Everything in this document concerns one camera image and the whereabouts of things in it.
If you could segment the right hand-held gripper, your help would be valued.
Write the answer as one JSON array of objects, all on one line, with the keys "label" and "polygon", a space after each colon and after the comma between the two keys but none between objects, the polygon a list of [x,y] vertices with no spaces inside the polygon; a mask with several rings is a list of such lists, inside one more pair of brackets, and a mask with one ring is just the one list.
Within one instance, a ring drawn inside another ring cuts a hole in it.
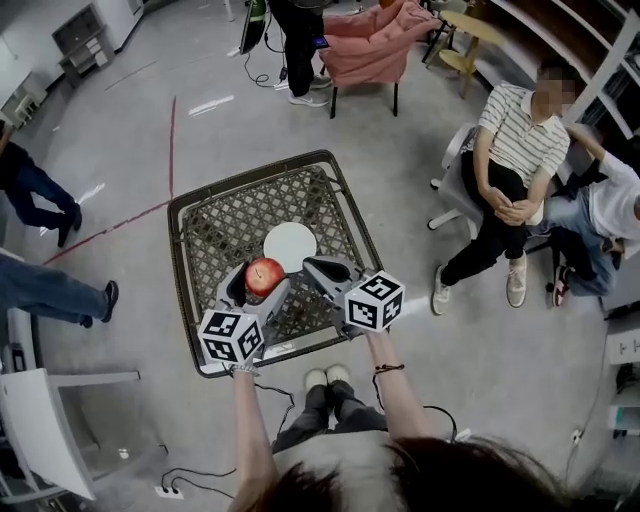
[{"label": "right hand-held gripper", "polygon": [[349,339],[388,330],[402,312],[405,285],[384,270],[362,270],[335,256],[307,257],[302,270],[316,291],[334,304],[334,327]]}]

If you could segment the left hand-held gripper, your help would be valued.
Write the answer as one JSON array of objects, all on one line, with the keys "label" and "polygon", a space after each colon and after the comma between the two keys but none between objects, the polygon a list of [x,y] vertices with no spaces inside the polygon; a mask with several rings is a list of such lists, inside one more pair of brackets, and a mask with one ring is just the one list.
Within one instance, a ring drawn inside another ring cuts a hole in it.
[{"label": "left hand-held gripper", "polygon": [[282,279],[261,302],[246,303],[248,266],[241,263],[233,268],[218,284],[216,299],[203,309],[197,326],[199,365],[260,358],[277,337],[273,324],[289,294],[290,279]]}]

